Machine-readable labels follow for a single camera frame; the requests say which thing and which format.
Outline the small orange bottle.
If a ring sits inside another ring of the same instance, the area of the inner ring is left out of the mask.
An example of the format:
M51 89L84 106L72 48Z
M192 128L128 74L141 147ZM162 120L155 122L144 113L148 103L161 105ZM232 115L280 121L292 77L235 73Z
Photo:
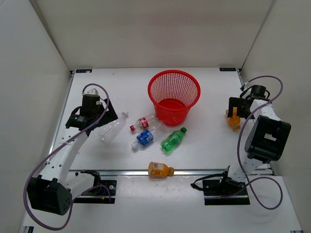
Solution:
M229 112L228 109L225 111L227 122L228 122L229 126L232 128L232 130L234 130L234 131L241 129L241 126L240 126L241 119L239 116L237 116L237 109L238 109L237 107L233 108L232 117L228 117L228 112Z

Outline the clear bottle white cap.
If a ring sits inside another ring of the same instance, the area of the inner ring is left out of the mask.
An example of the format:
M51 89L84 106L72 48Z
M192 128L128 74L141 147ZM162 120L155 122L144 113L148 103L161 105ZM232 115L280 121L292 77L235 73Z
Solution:
M101 126L98 132L99 140L103 143L112 141L125 126L128 115L128 112L121 112L116 120Z

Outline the clear bottle blue label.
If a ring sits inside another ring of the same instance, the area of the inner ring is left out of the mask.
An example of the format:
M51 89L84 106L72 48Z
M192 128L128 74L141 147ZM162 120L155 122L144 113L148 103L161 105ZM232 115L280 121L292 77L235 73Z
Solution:
M154 141L157 141L160 137L165 134L166 127L163 124L150 127L143 132L141 132L131 144L133 150L143 149Z

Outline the clear bottle red label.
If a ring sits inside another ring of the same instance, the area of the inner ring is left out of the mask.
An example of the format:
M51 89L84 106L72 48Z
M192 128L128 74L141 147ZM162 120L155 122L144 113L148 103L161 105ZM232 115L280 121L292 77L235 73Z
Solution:
M163 122L159 120L155 113L149 114L139 118L133 125L130 126L130 130L134 131L144 131L145 129L151 129L152 127L157 127L163 125Z

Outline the green plastic bottle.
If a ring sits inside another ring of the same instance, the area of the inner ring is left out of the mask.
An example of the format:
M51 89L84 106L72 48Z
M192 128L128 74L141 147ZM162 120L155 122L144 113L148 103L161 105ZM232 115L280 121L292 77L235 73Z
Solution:
M178 131L173 131L165 140L160 143L161 149L166 153L171 152L181 143L186 132L187 129L185 127L182 127Z

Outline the orange juice bottle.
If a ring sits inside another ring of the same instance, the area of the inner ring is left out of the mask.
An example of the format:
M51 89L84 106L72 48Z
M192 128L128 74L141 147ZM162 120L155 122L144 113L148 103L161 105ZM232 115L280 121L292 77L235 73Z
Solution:
M150 162L148 166L148 175L151 178L166 178L173 176L175 169L168 167L166 164L158 162Z

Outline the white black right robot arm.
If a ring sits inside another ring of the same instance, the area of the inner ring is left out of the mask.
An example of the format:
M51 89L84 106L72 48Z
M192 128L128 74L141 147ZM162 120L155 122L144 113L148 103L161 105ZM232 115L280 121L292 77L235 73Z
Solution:
M268 102L269 97L270 92L266 87L253 85L244 90L238 98L229 98L229 106L225 113L229 126L234 130L241 128L242 118L248 118L255 109L261 108L251 116L255 122L246 139L246 157L241 160L242 166L228 167L218 182L218 188L224 194L244 186L246 175L250 175L264 164L279 160L284 151L291 125L275 114Z

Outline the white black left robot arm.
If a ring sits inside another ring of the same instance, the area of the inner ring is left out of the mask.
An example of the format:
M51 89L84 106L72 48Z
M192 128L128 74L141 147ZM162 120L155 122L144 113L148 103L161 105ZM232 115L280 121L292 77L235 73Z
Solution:
M33 209L63 216L71 202L86 190L91 194L101 191L98 172L84 170L73 178L68 178L68 173L90 133L117 118L110 101L101 100L96 94L83 95L81 106L71 112L65 124L63 147L54 152L48 164L27 185L28 201Z

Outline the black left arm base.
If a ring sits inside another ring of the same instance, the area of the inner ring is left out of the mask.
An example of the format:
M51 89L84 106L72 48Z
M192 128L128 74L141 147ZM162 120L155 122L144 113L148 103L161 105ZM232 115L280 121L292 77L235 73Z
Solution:
M97 186L90 191L83 192L78 196L74 203L89 204L114 204L116 196L117 181L103 180L100 172L95 170L82 170L76 172L75 175L88 174L94 177L93 186Z

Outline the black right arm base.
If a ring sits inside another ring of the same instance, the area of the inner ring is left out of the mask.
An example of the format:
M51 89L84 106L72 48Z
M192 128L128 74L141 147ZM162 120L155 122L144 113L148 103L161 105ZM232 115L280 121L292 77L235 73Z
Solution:
M229 178L227 170L201 177L190 185L204 193L205 206L250 204L246 184Z

